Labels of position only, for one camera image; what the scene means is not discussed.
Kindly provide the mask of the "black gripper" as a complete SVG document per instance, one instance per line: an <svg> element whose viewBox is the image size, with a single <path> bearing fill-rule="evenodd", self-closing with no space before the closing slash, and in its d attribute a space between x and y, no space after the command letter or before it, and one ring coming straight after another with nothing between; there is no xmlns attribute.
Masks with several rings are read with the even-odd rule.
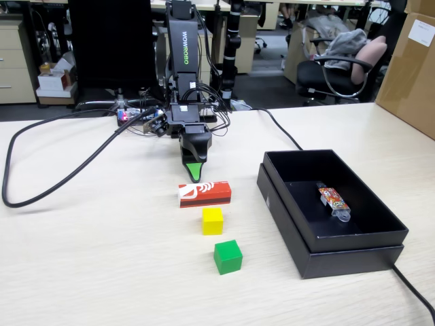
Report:
<svg viewBox="0 0 435 326"><path fill-rule="evenodd" d="M212 135L200 119L200 107L194 104L171 105L171 124L179 126L181 162L193 183L201 181L203 164L207 161Z"/></svg>

